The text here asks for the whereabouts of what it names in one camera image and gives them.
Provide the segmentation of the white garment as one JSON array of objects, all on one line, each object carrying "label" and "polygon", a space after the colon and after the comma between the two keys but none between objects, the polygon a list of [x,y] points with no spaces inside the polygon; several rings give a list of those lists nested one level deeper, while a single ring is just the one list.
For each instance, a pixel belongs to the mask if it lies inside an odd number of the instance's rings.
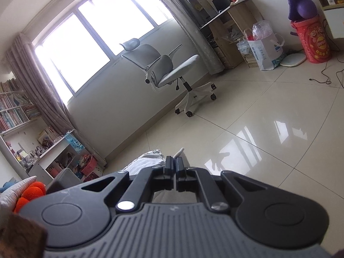
[{"label": "white garment", "polygon": [[[143,153],[123,170],[128,171],[130,175],[138,174],[146,167],[153,167],[155,165],[165,165],[165,157],[159,149]],[[153,203],[191,203],[193,195],[189,192],[178,193],[176,190],[162,190],[155,192],[153,195]]]}]

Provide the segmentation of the pink storage basket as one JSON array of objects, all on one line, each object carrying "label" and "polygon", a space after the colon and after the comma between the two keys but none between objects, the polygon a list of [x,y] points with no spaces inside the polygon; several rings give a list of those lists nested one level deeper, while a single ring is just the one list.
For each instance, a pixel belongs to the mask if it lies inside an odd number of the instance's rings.
[{"label": "pink storage basket", "polygon": [[97,166],[97,160],[91,155],[87,164],[83,166],[81,173],[85,176],[88,176]]}]

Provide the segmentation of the grey office chair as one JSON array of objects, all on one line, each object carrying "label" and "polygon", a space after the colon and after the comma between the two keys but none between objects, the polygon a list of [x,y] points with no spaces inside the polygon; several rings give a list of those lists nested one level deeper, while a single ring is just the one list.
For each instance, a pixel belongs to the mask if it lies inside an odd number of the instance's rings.
[{"label": "grey office chair", "polygon": [[143,72],[145,72],[145,83],[151,85],[155,90],[171,85],[179,81],[185,87],[187,93],[185,97],[175,106],[175,114],[184,111],[187,117],[192,117],[193,112],[190,108],[196,103],[197,97],[210,97],[212,101],[217,99],[215,93],[215,83],[211,81],[203,86],[191,87],[184,79],[184,76],[195,67],[201,58],[199,55],[193,55],[179,66],[173,66],[173,57],[181,48],[178,45],[169,54],[161,55],[157,49],[149,44],[141,44],[137,38],[132,38],[121,44],[124,49],[122,57],[133,63]]}]

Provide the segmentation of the orange flower cushion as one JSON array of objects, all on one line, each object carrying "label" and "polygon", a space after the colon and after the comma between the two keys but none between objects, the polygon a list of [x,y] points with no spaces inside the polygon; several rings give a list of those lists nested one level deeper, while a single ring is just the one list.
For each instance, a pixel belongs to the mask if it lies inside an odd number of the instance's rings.
[{"label": "orange flower cushion", "polygon": [[46,185],[42,182],[34,182],[20,195],[14,208],[14,213],[18,213],[27,203],[46,195]]}]

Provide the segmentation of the brown sleeve cuff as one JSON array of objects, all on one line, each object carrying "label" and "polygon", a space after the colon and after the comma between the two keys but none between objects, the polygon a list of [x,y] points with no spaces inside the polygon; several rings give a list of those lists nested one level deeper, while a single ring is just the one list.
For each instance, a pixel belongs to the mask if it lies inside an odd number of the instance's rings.
[{"label": "brown sleeve cuff", "polygon": [[12,213],[1,228],[1,257],[43,257],[47,230]]}]

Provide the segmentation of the white paper shopping bag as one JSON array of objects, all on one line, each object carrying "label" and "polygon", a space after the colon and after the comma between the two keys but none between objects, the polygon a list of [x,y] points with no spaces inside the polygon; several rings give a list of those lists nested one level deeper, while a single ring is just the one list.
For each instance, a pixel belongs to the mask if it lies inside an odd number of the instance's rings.
[{"label": "white paper shopping bag", "polygon": [[259,39],[255,38],[251,29],[245,29],[244,35],[260,70],[273,70],[284,59],[284,38],[275,34],[270,25],[257,29]]}]

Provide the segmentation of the blue plush toy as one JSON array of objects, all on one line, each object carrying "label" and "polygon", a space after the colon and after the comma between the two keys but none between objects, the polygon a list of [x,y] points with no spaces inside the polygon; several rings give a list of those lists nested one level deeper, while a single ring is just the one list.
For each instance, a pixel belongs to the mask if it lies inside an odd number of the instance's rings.
[{"label": "blue plush toy", "polygon": [[6,182],[6,183],[4,183],[3,186],[0,187],[0,193],[3,193],[6,189],[10,188],[14,184],[15,184],[15,182]]}]

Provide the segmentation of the white desk shelf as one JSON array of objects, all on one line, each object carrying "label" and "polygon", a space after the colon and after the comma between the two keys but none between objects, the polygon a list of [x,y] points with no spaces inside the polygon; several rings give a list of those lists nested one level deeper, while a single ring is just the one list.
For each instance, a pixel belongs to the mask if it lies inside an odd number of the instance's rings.
[{"label": "white desk shelf", "polygon": [[[65,168],[82,182],[103,175],[104,166],[89,147],[72,131],[60,135],[48,126],[14,77],[1,81],[1,143],[25,175],[36,176],[45,184]],[[97,166],[85,176],[81,170],[91,155]]]}]

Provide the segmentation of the white round floor scale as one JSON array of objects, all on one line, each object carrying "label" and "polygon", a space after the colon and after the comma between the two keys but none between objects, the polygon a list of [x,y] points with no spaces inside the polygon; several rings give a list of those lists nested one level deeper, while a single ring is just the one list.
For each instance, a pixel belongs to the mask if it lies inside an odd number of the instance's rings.
[{"label": "white round floor scale", "polygon": [[280,62],[280,65],[287,68],[291,68],[301,65],[303,62],[306,61],[306,59],[307,57],[303,53],[293,53],[284,57],[284,59]]}]

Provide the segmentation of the grey curtain right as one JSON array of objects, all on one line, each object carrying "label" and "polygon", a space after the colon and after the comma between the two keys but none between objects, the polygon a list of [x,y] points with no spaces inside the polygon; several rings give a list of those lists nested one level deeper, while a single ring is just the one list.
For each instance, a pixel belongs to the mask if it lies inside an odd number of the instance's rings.
[{"label": "grey curtain right", "polygon": [[161,0],[161,2],[163,2],[171,12],[184,33],[193,42],[199,55],[203,59],[208,72],[211,75],[222,72],[224,70],[224,65],[199,30],[199,24],[197,24],[197,20],[195,15],[192,13],[191,7],[186,6],[185,4],[187,0],[185,0],[185,2],[181,2],[181,0]]}]

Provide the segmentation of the grey curtain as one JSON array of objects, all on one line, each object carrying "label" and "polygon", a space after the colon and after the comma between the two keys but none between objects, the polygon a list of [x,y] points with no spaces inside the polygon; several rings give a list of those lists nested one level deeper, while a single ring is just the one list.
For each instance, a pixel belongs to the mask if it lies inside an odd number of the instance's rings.
[{"label": "grey curtain", "polygon": [[197,20],[195,15],[192,13],[191,7],[186,6],[185,4],[187,0],[185,0],[185,2],[181,2],[181,0],[161,0],[161,2],[163,2],[171,12],[184,33],[193,42],[199,55],[203,59],[208,72],[211,75],[222,72],[224,70],[224,65],[199,30],[199,24],[197,24]]},{"label": "grey curtain", "polygon": [[16,79],[38,107],[46,124],[52,126],[60,135],[72,131],[75,137],[80,138],[79,131],[69,117],[69,111],[25,34],[17,35],[5,57]]}]

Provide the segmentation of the wooden desk shelf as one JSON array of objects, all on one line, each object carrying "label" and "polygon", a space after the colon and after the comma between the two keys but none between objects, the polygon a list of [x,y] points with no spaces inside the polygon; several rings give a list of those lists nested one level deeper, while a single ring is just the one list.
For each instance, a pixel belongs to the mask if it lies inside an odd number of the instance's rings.
[{"label": "wooden desk shelf", "polygon": [[200,31],[226,69],[233,69],[242,62],[250,68],[258,67],[251,52],[243,55],[237,47],[245,37],[244,31],[263,19],[252,0],[188,1],[201,14]]}]

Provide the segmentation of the grey curtain left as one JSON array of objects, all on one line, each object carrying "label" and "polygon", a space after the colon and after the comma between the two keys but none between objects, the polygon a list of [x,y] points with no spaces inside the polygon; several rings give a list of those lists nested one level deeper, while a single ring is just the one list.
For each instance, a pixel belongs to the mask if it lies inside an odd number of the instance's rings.
[{"label": "grey curtain left", "polygon": [[5,57],[16,79],[38,107],[46,124],[52,126],[60,135],[72,131],[75,137],[80,138],[79,131],[69,117],[69,111],[25,34],[17,35]]}]

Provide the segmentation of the red snack bag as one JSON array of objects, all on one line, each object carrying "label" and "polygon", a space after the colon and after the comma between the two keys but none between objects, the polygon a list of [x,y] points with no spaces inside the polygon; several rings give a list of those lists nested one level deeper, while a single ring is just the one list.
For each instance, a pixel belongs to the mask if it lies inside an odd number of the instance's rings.
[{"label": "red snack bag", "polygon": [[319,15],[311,19],[291,21],[290,25],[296,30],[306,57],[311,63],[324,63],[331,59],[331,49]]}]

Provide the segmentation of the purple plush toy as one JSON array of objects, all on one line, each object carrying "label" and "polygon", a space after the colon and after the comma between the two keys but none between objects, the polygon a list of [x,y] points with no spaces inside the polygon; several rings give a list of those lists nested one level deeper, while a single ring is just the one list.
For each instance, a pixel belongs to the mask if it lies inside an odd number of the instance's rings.
[{"label": "purple plush toy", "polygon": [[312,0],[288,0],[289,17],[292,22],[311,19],[318,15],[317,7]]}]

